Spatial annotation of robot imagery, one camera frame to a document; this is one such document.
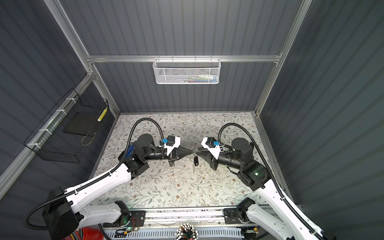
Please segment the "key with black tag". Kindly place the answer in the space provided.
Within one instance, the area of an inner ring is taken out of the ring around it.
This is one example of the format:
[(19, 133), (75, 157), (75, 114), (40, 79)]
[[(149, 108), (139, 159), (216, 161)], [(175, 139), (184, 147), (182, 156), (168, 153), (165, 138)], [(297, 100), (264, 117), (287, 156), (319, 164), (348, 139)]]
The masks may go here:
[(199, 158), (198, 156), (194, 156), (194, 166), (197, 167), (199, 165)]

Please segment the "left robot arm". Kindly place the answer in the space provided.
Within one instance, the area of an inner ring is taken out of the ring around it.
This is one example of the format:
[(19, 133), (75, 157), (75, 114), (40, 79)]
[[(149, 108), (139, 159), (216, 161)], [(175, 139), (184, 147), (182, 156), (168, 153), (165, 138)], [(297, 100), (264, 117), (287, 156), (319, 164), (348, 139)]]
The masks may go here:
[[(141, 122), (151, 122), (156, 126), (160, 132), (159, 146), (155, 145), (150, 134), (143, 134), (132, 141), (134, 131)], [(131, 128), (117, 165), (77, 186), (66, 190), (55, 188), (44, 203), (26, 214), (23, 224), (30, 230), (48, 231), (53, 240), (62, 240), (83, 227), (119, 222), (130, 214), (122, 201), (117, 201), (105, 212), (91, 211), (87, 205), (109, 190), (140, 176), (149, 168), (149, 161), (167, 160), (173, 167), (176, 161), (193, 153), (193, 150), (181, 145), (179, 137), (169, 135), (165, 138), (158, 122), (141, 118)]]

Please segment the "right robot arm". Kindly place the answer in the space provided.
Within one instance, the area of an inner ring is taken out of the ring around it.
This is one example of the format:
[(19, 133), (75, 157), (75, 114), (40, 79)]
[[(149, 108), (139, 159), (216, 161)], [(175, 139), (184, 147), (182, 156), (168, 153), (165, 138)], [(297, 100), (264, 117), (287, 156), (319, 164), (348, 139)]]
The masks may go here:
[[(225, 145), (221, 136), (228, 127), (237, 127), (249, 137), (236, 138)], [(262, 227), (277, 240), (327, 240), (325, 232), (308, 218), (282, 190), (255, 139), (237, 123), (224, 124), (217, 138), (204, 137), (197, 154), (213, 170), (224, 165), (241, 182), (260, 196), (277, 214), (264, 211), (256, 201), (247, 197), (237, 205), (237, 218), (242, 223), (252, 222)]]

